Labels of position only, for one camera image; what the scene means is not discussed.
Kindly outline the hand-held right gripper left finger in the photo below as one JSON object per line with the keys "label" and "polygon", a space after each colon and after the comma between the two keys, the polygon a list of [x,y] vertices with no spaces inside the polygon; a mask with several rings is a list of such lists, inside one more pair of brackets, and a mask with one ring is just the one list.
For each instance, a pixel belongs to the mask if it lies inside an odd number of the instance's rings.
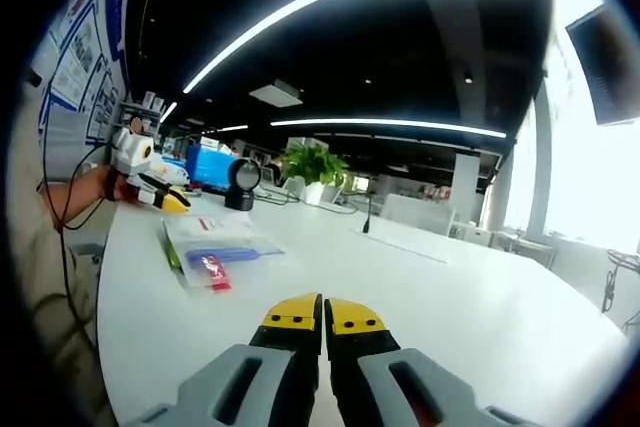
{"label": "hand-held right gripper left finger", "polygon": [[131,426],[307,426],[318,388],[322,295],[272,307],[250,342],[235,344]]}

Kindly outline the person's left hand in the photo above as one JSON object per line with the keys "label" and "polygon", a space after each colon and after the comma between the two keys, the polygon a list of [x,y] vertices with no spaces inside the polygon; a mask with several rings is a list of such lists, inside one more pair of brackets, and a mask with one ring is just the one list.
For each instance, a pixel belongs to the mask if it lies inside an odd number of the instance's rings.
{"label": "person's left hand", "polygon": [[127,182],[128,178],[114,167],[108,166],[103,180],[103,197],[111,202],[140,205],[139,189]]}

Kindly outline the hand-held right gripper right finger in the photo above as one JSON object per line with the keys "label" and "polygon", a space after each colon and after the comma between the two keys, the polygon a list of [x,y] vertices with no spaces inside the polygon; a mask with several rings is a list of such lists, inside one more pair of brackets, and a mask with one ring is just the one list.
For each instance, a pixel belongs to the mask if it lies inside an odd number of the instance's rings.
{"label": "hand-held right gripper right finger", "polygon": [[346,426],[531,426],[480,407],[470,385],[415,348],[402,348],[380,317],[351,301],[324,301],[331,387]]}

